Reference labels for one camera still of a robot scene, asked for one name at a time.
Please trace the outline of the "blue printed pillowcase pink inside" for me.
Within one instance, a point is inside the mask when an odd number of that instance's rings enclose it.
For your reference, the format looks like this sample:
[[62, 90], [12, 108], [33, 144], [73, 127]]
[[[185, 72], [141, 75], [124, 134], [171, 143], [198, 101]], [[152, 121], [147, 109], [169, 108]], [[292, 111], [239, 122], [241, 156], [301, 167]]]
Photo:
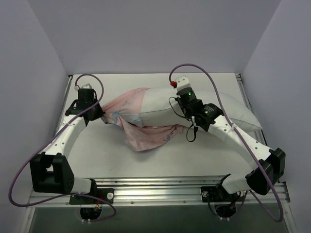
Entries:
[[163, 87], [130, 90], [102, 106], [102, 121], [123, 129], [134, 151], [157, 148], [183, 132], [170, 107], [172, 96]]

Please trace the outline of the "white pillow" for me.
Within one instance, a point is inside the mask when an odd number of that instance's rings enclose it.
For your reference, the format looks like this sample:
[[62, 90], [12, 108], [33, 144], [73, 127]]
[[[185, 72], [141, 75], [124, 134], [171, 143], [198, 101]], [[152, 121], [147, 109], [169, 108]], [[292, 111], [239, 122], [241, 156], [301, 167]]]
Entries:
[[[127, 122], [139, 127], [162, 127], [171, 125], [189, 126], [186, 119], [181, 118], [184, 112], [176, 99], [179, 97], [169, 87], [149, 88], [125, 98], [125, 103], [118, 107], [119, 116]], [[214, 91], [194, 90], [196, 101], [186, 104], [187, 112], [192, 116], [205, 115], [212, 104], [220, 107]], [[245, 132], [261, 130], [262, 126], [255, 115], [233, 96], [219, 92], [223, 107], [230, 120]]]

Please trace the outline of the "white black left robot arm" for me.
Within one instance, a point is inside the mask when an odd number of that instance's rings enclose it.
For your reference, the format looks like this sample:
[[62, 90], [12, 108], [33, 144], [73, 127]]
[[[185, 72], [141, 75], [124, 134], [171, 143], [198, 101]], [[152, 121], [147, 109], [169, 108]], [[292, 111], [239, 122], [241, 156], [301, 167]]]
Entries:
[[91, 179], [76, 177], [68, 162], [79, 134], [89, 122], [104, 115], [97, 101], [96, 91], [90, 84], [78, 90], [78, 99], [66, 110], [56, 138], [30, 161], [35, 192], [81, 193], [80, 197], [86, 203], [94, 203], [97, 200], [98, 191], [93, 188], [94, 182]]

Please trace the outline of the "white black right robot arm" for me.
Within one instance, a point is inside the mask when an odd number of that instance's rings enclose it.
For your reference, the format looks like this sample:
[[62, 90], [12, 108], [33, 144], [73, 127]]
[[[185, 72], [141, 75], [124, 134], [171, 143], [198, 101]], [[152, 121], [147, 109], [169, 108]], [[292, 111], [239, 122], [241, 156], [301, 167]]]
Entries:
[[177, 91], [177, 102], [186, 119], [195, 127], [216, 136], [250, 166], [248, 174], [226, 175], [216, 187], [216, 196], [229, 199], [238, 191], [253, 190], [266, 195], [283, 176], [286, 154], [280, 148], [275, 150], [252, 138], [236, 124], [226, 119], [221, 108], [213, 103], [204, 104], [192, 88]]

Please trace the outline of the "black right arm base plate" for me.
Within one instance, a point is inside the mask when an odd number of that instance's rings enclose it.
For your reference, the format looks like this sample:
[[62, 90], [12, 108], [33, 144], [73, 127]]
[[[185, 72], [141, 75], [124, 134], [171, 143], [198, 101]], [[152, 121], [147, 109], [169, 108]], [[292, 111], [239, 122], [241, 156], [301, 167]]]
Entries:
[[202, 202], [236, 202], [243, 199], [241, 192], [229, 194], [222, 187], [201, 186], [200, 190]]

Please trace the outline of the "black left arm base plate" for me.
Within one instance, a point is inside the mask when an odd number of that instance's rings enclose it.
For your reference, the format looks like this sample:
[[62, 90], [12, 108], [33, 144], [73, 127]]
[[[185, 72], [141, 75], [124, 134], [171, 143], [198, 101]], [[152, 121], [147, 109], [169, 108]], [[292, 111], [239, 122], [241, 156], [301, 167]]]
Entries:
[[[104, 200], [107, 203], [112, 204], [114, 202], [114, 189], [113, 188], [103, 188], [91, 191], [87, 194], [88, 196], [96, 197], [98, 199]], [[89, 197], [82, 197], [78, 195], [71, 195], [69, 199], [69, 204], [71, 205], [90, 205], [90, 204], [102, 204], [101, 201]]]

